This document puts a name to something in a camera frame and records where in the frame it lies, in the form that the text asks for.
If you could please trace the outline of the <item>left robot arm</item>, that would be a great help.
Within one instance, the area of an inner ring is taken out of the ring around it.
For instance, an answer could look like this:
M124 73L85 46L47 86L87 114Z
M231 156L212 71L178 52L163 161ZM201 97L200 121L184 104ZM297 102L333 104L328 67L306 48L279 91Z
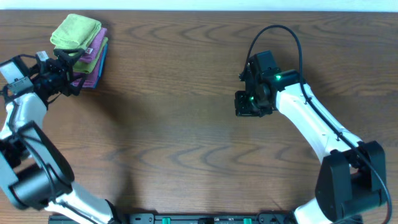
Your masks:
M7 116L1 130L1 190L18 209L62 214L77 223L125 223L108 200L75 182L71 166L42 131L49 104L60 95L79 95L86 75L73 66L84 49L37 52L28 67L23 54L1 63Z

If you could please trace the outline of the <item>blue folded cloth at bottom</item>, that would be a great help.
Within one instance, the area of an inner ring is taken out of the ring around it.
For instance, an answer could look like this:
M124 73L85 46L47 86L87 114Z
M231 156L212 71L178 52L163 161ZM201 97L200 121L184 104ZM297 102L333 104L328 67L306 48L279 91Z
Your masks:
M108 44L106 44L106 45L104 46L104 49L103 49L103 54L102 54L102 58L101 58L101 63L100 63L100 67L99 67L99 70L98 70L98 76L97 76L97 79L96 79L96 81L95 81L95 84L93 85L93 88L94 88L94 89L97 87L98 82L100 81L101 76L102 76L102 74L103 74L104 65L105 65L107 53L108 53Z

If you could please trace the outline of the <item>top purple folded cloth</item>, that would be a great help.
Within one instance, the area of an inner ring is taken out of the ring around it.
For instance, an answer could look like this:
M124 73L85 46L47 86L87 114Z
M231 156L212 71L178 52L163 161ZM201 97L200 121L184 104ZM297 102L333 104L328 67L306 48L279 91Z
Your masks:
M101 28L92 43L87 48L86 52L79 59L80 62L91 63L97 55L101 52L103 44L106 42L107 28Z

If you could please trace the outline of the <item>light green microfiber cloth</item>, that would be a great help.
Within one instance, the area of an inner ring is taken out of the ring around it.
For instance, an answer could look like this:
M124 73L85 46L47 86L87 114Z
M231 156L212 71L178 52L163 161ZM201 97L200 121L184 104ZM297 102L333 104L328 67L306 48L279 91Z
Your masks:
M52 33L50 42L58 49L84 49L92 43L102 24L95 19L69 14Z

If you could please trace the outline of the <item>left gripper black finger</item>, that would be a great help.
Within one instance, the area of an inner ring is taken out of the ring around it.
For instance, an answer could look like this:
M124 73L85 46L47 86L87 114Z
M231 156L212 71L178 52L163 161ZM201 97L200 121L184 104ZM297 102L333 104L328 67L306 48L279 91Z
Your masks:
M64 87L62 88L62 94L65 96L75 95L78 96L80 94L81 89L83 88L83 84L86 81L87 74L82 73L79 75L69 74L67 76L67 80L64 82ZM73 85L73 82L78 80L79 83L77 86Z
M54 49L54 55L67 65L74 65L85 53L84 49Z

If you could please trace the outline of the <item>lower purple folded cloth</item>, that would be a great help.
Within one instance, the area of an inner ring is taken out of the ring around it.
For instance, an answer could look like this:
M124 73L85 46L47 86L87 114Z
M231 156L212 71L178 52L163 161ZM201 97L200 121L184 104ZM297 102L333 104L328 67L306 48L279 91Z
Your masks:
M99 70L99 67L100 67L101 58L102 57L99 58L98 63L96 64L94 70L91 73L86 73L87 74L87 78L86 78L86 81L83 84L83 88L93 88L93 85L95 84L95 81L96 81L97 76L98 76L98 70ZM73 74L74 75L79 75L79 74L82 74L82 72L74 72L73 71Z

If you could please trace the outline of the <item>purple folded cloth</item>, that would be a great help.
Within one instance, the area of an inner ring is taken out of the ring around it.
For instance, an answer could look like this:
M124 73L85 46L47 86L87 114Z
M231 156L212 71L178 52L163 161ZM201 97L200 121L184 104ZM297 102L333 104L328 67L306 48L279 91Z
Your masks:
M98 76L98 70L99 70L99 67L100 67L101 58L102 57L99 58L98 63L96 64L94 70L91 73L86 73L87 74L87 78L86 78L86 81L83 84L83 88L93 88L93 85L95 84L95 81L96 81L97 76ZM74 72L73 71L73 74L74 75L79 75L79 74L82 74L82 72Z
M101 52L103 44L106 42L107 28L101 28L92 43L87 48L86 52L79 59L80 62L91 63L97 55Z

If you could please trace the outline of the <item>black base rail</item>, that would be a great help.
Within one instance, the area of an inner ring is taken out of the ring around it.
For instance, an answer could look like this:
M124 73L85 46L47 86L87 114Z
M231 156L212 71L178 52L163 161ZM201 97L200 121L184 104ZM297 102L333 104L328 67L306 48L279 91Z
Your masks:
M250 215L156 215L153 213L131 214L130 224L285 224L295 223L291 215L262 213Z

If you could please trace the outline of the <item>green folded cloth in stack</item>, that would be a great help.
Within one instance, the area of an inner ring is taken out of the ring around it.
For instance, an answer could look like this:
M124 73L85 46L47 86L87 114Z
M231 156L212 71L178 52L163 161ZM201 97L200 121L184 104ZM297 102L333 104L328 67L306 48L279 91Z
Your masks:
M105 37L101 43L99 51L98 51L96 57L94 58L94 60L91 61L90 63L86 63L86 62L83 62L80 60L77 61L77 63L74 64L74 66L73 66L73 71L74 72L82 72L82 73L91 73L94 70L96 64L98 63L99 58L102 56L103 49L106 46L107 42L108 42L108 38Z

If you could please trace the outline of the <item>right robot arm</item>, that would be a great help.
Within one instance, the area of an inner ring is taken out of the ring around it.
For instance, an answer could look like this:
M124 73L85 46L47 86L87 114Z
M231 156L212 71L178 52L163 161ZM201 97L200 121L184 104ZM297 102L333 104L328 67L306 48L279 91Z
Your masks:
M315 198L286 214L284 223L359 223L361 213L383 205L384 221L391 220L385 152L378 142L363 142L348 131L295 70L247 68L239 79L245 89L235 93L236 115L278 111L300 131L321 164Z

